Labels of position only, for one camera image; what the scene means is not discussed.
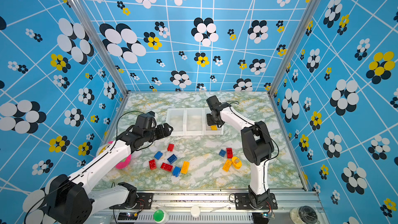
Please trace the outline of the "yellow round lego piece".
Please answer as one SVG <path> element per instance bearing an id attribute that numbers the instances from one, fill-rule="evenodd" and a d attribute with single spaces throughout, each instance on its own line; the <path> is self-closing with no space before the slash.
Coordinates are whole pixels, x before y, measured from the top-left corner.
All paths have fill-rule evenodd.
<path id="1" fill-rule="evenodd" d="M 235 169 L 239 170 L 242 167 L 242 161 L 238 157 L 232 157 L 231 161 Z"/>

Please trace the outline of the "small red square lego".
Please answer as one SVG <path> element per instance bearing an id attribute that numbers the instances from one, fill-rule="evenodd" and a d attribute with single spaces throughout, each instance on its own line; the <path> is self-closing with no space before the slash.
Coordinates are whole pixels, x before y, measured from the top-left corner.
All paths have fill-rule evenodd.
<path id="1" fill-rule="evenodd" d="M 172 151 L 174 150 L 174 147 L 175 147 L 174 144 L 169 144 L 169 145 L 168 145 L 168 148 L 167 148 L 167 151 L 172 152 Z"/>

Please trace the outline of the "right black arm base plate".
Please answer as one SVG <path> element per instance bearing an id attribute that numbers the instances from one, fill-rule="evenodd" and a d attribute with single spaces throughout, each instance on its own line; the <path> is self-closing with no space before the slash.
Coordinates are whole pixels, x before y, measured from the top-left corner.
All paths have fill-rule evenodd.
<path id="1" fill-rule="evenodd" d="M 255 197 L 249 193 L 234 193 L 234 203 L 237 210 L 265 210 L 278 209 L 277 201 L 273 193 Z"/>

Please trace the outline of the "small blue lego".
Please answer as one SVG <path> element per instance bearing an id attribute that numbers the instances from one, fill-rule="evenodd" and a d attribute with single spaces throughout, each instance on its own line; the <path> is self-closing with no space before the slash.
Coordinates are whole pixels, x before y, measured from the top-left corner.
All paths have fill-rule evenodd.
<path id="1" fill-rule="evenodd" d="M 219 155 L 220 155 L 221 157 L 225 157 L 226 154 L 227 154 L 227 152 L 226 152 L 225 150 L 223 150 L 223 149 L 221 149 L 220 152 L 219 152 Z"/>
<path id="2" fill-rule="evenodd" d="M 162 158 L 162 156 L 163 156 L 163 152 L 158 151 L 158 152 L 154 155 L 154 158 L 155 158 L 156 160 L 160 160 L 160 159 Z"/>

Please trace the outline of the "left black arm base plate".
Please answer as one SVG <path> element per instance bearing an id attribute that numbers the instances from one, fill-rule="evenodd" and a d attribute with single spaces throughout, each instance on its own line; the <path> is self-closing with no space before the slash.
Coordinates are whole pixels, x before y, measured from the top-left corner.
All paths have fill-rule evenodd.
<path id="1" fill-rule="evenodd" d="M 114 205 L 111 206 L 110 209 L 134 209 L 134 210 L 151 209 L 153 196 L 154 196 L 153 193 L 139 192 L 137 193 L 137 197 L 134 203 L 123 203 L 119 205 Z"/>

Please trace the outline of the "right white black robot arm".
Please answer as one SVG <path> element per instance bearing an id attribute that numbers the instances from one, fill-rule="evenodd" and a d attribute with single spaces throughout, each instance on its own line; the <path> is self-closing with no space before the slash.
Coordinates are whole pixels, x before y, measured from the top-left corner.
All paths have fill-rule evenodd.
<path id="1" fill-rule="evenodd" d="M 272 153 L 279 147 L 270 137 L 265 122 L 255 122 L 244 117 L 230 103 L 221 103 L 215 95 L 209 97 L 206 102 L 210 109 L 210 113 L 206 115 L 209 126 L 222 127 L 224 124 L 229 124 L 240 132 L 243 153 L 250 162 L 251 176 L 248 186 L 250 204 L 256 209 L 264 206 L 271 209 L 272 198 L 267 182 L 268 165 L 277 157 Z"/>

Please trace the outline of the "yellow curved lego brick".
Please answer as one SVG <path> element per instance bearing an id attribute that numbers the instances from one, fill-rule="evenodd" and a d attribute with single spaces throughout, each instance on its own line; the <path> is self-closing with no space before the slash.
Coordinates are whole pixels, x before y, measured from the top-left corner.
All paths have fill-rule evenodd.
<path id="1" fill-rule="evenodd" d="M 212 125 L 210 128 L 211 128 L 211 130 L 214 130 L 214 131 L 218 130 L 216 125 Z"/>

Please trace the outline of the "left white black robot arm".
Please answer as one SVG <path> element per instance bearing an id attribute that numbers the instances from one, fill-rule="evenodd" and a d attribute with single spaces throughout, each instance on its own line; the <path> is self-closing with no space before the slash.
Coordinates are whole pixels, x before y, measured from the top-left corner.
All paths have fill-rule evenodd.
<path id="1" fill-rule="evenodd" d="M 83 224 L 93 214 L 116 205 L 128 208 L 144 202 L 138 199 L 137 188 L 128 183 L 93 192 L 97 183 L 117 164 L 146 143 L 153 143 L 170 136 L 173 127 L 168 123 L 157 124 L 154 112 L 141 113 L 136 123 L 119 134 L 101 154 L 80 170 L 67 176 L 61 174 L 46 186 L 31 193 L 25 200 L 28 208 L 25 224 Z"/>

